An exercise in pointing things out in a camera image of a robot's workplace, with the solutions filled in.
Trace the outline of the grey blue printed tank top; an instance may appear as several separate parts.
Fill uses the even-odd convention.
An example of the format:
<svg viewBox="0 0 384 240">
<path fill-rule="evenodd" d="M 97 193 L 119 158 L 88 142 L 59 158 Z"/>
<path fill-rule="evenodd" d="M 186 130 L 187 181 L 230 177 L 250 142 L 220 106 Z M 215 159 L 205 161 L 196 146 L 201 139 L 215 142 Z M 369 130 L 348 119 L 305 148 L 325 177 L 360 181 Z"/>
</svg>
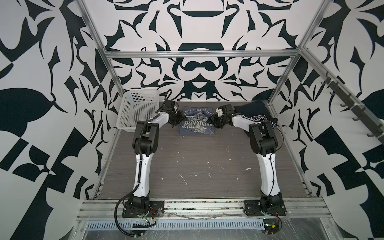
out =
<svg viewBox="0 0 384 240">
<path fill-rule="evenodd" d="M 215 127 L 209 123 L 214 115 L 210 107 L 185 107 L 182 110 L 184 120 L 179 124 L 179 134 L 183 136 L 211 136 Z"/>
</svg>

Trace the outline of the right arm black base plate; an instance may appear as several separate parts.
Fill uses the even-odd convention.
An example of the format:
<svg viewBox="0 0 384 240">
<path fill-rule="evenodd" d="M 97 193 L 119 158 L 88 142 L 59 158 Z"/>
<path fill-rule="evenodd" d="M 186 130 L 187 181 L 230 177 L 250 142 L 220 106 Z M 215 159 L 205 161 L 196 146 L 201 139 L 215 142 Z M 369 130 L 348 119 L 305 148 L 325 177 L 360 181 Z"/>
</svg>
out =
<svg viewBox="0 0 384 240">
<path fill-rule="evenodd" d="M 283 201 L 245 200 L 244 213 L 250 217 L 286 216 L 287 209 Z"/>
</svg>

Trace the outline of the navy tank top red trim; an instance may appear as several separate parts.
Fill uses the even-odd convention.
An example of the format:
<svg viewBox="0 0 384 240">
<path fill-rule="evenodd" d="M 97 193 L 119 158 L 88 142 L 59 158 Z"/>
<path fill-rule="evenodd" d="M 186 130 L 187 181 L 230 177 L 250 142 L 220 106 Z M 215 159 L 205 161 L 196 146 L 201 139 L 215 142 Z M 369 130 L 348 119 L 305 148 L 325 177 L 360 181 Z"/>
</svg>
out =
<svg viewBox="0 0 384 240">
<path fill-rule="evenodd" d="M 273 118 L 263 101 L 256 101 L 242 106 L 235 106 L 237 113 L 255 121 L 269 122 L 274 129 L 279 127 L 277 118 Z"/>
</svg>

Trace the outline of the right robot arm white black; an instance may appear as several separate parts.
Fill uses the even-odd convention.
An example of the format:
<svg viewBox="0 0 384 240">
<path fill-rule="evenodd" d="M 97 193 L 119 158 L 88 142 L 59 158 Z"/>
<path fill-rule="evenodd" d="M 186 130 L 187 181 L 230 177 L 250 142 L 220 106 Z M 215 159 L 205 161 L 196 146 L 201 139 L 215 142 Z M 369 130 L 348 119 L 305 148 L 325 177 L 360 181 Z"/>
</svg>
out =
<svg viewBox="0 0 384 240">
<path fill-rule="evenodd" d="M 248 118 L 238 113 L 232 105 L 218 107 L 210 123 L 218 129 L 230 125 L 249 134 L 251 149 L 259 161 L 262 184 L 259 200 L 244 201 L 244 213 L 251 217 L 285 216 L 287 209 L 278 184 L 276 168 L 278 138 L 272 124 L 264 120 Z"/>
</svg>

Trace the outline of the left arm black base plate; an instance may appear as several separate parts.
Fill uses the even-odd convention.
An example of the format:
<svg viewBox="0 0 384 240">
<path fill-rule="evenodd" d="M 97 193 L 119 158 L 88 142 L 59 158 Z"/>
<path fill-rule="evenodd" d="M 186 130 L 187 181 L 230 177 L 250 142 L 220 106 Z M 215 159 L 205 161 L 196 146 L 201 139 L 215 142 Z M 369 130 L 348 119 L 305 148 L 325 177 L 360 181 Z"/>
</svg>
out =
<svg viewBox="0 0 384 240">
<path fill-rule="evenodd" d="M 127 201 L 124 204 L 122 217 L 123 218 L 155 218 L 164 213 L 164 201 L 149 201 L 147 203 L 133 203 Z"/>
</svg>

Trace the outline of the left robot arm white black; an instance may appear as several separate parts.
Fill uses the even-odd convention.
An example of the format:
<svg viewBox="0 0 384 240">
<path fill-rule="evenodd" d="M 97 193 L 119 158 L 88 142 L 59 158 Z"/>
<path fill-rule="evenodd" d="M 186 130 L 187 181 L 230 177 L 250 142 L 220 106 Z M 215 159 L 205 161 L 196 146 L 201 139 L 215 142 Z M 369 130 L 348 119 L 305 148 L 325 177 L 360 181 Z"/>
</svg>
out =
<svg viewBox="0 0 384 240">
<path fill-rule="evenodd" d="M 137 123 L 133 139 L 136 157 L 135 184 L 128 196 L 128 210 L 138 215 L 149 211 L 151 162 L 159 146 L 160 128 L 166 124 L 178 125 L 183 119 L 179 104 L 165 100 L 154 117 Z"/>
</svg>

